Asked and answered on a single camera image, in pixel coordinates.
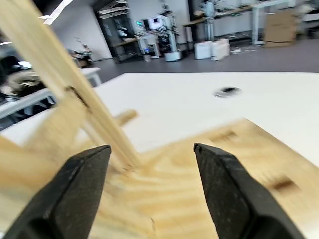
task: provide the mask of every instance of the wood grain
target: wood grain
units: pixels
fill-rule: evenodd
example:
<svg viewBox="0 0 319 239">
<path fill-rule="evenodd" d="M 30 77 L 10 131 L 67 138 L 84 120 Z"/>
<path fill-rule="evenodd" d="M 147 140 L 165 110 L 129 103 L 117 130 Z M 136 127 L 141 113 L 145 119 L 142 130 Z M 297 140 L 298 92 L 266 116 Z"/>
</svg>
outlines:
<svg viewBox="0 0 319 239">
<path fill-rule="evenodd" d="M 195 143 L 236 155 L 302 233 L 313 230 L 310 225 L 319 220 L 318 168 L 248 120 L 146 153 L 148 163 L 143 167 L 108 175 L 105 190 L 150 216 L 159 239 L 217 239 L 193 152 Z M 276 185 L 283 183 L 286 187 L 278 190 Z"/>
<path fill-rule="evenodd" d="M 86 114 L 87 108 L 80 99 L 72 92 L 66 93 L 24 148 L 57 162 L 61 167 L 70 155 L 70 147 Z"/>
</svg>

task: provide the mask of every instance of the white wall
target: white wall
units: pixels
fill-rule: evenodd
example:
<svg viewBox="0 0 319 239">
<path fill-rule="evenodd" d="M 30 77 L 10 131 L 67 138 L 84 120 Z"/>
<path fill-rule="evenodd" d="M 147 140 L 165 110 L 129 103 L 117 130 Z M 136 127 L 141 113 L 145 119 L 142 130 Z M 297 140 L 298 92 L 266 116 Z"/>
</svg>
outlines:
<svg viewBox="0 0 319 239">
<path fill-rule="evenodd" d="M 65 48 L 81 51 L 82 44 L 86 44 L 93 52 L 93 60 L 112 58 L 90 6 L 73 7 L 71 10 L 66 10 L 53 23 L 52 28 Z"/>
<path fill-rule="evenodd" d="M 163 12 L 163 3 L 161 3 L 160 0 L 127 0 L 127 2 L 130 8 L 132 27 L 136 27 L 136 21 L 141 21 L 141 19 L 146 19 Z M 166 4 L 176 16 L 176 24 L 180 33 L 178 41 L 179 43 L 185 43 L 186 39 L 182 26 L 189 22 L 187 0 L 166 0 Z"/>
</svg>

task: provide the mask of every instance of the wooden board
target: wooden board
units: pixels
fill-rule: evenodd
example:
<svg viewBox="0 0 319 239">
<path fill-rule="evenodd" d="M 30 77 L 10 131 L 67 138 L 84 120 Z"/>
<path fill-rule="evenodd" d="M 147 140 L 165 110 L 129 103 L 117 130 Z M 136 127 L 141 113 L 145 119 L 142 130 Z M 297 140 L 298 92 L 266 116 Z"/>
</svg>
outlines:
<svg viewBox="0 0 319 239">
<path fill-rule="evenodd" d="M 143 155 L 146 164 L 109 174 L 105 190 L 155 224 L 159 239 L 217 239 L 200 181 L 194 143 L 236 155 L 263 184 L 304 234 L 319 221 L 318 168 L 249 122 L 242 120 Z"/>
</svg>

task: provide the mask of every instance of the table leg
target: table leg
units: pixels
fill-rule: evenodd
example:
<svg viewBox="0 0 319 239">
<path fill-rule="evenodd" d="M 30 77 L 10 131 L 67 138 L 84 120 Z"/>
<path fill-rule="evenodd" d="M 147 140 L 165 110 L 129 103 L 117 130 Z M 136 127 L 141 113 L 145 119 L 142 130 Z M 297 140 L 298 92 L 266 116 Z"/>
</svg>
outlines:
<svg viewBox="0 0 319 239">
<path fill-rule="evenodd" d="M 258 42 L 258 27 L 259 27 L 259 9 L 253 8 L 253 32 L 252 32 L 252 44 L 257 44 Z"/>
<path fill-rule="evenodd" d="M 185 39 L 186 39 L 186 49 L 187 49 L 187 54 L 189 54 L 190 49 L 189 49 L 189 42 L 188 42 L 187 27 L 184 27 L 184 33 L 185 33 Z"/>
<path fill-rule="evenodd" d="M 99 76 L 97 73 L 95 73 L 95 74 L 92 76 L 92 79 L 95 81 L 95 84 L 96 84 L 97 86 L 99 86 L 99 85 L 102 84 L 102 81 L 101 81 L 101 79 L 100 79 L 100 76 Z"/>
</svg>

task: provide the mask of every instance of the white tabletop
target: white tabletop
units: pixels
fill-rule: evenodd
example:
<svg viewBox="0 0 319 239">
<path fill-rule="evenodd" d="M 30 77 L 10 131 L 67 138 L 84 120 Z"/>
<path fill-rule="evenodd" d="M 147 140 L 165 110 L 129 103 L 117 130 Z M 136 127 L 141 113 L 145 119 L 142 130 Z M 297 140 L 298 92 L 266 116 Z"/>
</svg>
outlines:
<svg viewBox="0 0 319 239">
<path fill-rule="evenodd" d="M 81 68 L 80 71 L 83 73 L 83 75 L 85 75 L 86 77 L 88 77 L 91 74 L 95 74 L 98 71 L 100 71 L 101 68 L 98 67 L 91 67 L 91 68 Z"/>
<path fill-rule="evenodd" d="M 227 86 L 242 91 L 214 96 Z M 123 130 L 139 152 L 245 117 L 319 166 L 317 86 L 317 73 L 154 73 L 123 74 L 95 89 L 113 115 L 137 110 Z M 1 133 L 23 144 L 48 112 Z"/>
</svg>

